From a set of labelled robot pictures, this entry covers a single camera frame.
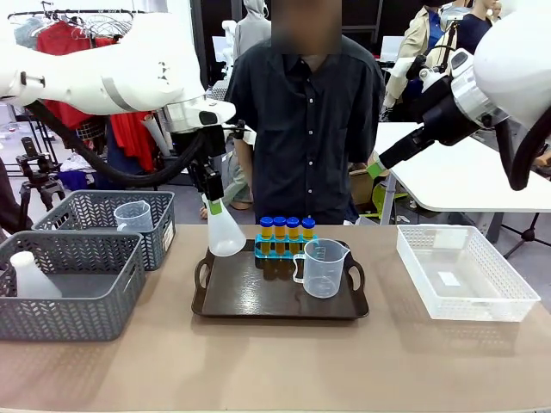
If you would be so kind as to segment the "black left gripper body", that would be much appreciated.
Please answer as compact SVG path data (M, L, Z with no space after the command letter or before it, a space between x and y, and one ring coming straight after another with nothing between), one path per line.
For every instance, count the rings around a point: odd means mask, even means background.
M209 171L220 173L222 156L226 154L226 138L222 126L209 126L198 131L199 149L192 157L189 174L194 181L206 179Z

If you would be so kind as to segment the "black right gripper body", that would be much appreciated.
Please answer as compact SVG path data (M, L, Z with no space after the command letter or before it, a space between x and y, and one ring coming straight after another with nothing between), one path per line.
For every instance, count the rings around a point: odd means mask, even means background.
M414 114L423 123L415 140L424 146L433 142L452 146L479 129L457 107L451 92L441 96L423 93L417 100Z

